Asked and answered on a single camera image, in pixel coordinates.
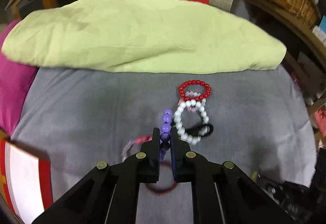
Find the magenta pillow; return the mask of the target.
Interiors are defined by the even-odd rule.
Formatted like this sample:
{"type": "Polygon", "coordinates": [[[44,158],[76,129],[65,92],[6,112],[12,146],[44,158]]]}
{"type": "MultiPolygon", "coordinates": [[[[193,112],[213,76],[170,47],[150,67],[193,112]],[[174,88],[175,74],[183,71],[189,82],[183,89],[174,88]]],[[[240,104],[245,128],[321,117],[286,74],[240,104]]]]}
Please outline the magenta pillow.
{"type": "Polygon", "coordinates": [[[38,72],[37,67],[8,60],[1,54],[1,130],[12,136],[38,72]]]}

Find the light green blanket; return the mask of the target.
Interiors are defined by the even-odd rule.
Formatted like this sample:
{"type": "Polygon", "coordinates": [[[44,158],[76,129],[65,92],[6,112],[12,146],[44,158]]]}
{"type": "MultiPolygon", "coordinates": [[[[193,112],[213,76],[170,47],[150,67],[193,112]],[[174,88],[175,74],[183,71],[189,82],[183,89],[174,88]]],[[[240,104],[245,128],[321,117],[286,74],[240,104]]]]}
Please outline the light green blanket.
{"type": "Polygon", "coordinates": [[[38,10],[6,36],[3,55],[39,67],[214,74],[273,70],[278,39],[246,19],[183,0],[78,0],[38,10]]]}

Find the grey bed sheet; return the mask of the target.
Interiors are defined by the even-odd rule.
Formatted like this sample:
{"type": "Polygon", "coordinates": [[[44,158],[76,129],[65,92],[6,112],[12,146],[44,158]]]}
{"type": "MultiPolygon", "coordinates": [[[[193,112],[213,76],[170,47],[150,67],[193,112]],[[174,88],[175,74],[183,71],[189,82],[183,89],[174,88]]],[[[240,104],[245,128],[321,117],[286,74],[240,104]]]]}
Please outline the grey bed sheet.
{"type": "Polygon", "coordinates": [[[98,162],[120,163],[123,147],[150,135],[165,109],[178,105],[178,86],[198,79],[212,89],[206,112],[211,136],[193,147],[209,161],[234,162],[251,176],[310,185],[314,134],[303,97],[286,70],[225,74],[113,74],[41,68],[12,140],[51,163],[59,199],[98,162]]]}

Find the dark red thin bangle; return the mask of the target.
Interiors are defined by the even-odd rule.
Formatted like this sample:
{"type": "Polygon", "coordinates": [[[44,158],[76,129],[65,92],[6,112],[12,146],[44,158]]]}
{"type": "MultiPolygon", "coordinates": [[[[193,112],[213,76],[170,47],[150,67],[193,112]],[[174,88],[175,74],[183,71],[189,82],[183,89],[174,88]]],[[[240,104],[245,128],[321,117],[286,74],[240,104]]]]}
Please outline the dark red thin bangle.
{"type": "MultiPolygon", "coordinates": [[[[172,164],[168,161],[161,161],[160,166],[172,170],[172,164]]],[[[152,193],[162,195],[173,191],[178,186],[178,184],[173,180],[172,184],[166,188],[158,188],[154,183],[146,183],[145,186],[152,193]]]]}

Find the red and white box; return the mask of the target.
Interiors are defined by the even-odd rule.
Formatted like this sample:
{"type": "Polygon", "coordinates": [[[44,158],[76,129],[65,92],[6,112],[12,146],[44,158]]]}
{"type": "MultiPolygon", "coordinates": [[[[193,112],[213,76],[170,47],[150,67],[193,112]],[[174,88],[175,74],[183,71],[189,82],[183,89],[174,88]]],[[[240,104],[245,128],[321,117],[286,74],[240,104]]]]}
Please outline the red and white box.
{"type": "Polygon", "coordinates": [[[32,223],[53,204],[51,163],[1,140],[1,194],[14,216],[32,223]]]}

